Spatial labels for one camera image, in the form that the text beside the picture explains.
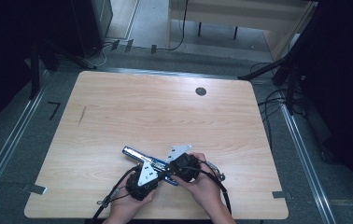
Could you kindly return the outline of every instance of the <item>person's arm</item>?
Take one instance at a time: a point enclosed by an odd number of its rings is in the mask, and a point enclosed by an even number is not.
[[[192,153],[200,161],[205,161],[205,155],[201,153]],[[211,169],[201,163],[200,168],[210,174]],[[179,177],[172,175],[172,178],[182,188],[187,189],[193,199],[203,207],[214,224],[231,224],[235,223],[232,215],[229,213],[226,205],[220,198],[220,189],[208,176],[200,173],[193,182],[187,183]]]
[[[127,175],[123,181],[120,183],[118,188],[121,188],[119,193],[114,197],[119,198],[128,194],[128,191],[124,186],[127,183],[127,179],[130,175]],[[124,198],[117,199],[113,201],[110,205],[110,215],[103,222],[103,224],[126,224],[129,222],[138,210],[147,203],[152,201],[154,190],[143,200],[138,201],[137,199],[132,198],[130,195]]]

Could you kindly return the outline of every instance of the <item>wooden desk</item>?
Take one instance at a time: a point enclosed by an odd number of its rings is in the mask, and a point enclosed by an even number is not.
[[[30,196],[25,215],[92,217],[136,165],[124,146],[165,159],[172,145],[186,144],[226,175],[234,218],[288,216],[285,200],[272,195],[282,189],[249,82],[99,72],[79,75],[35,182],[48,190]],[[136,218],[208,217],[186,190],[162,181]]]
[[[186,0],[169,0],[166,43],[171,20],[183,20]],[[308,23],[314,3],[301,0],[190,0],[186,21],[264,30],[273,59],[281,58],[291,39]]]

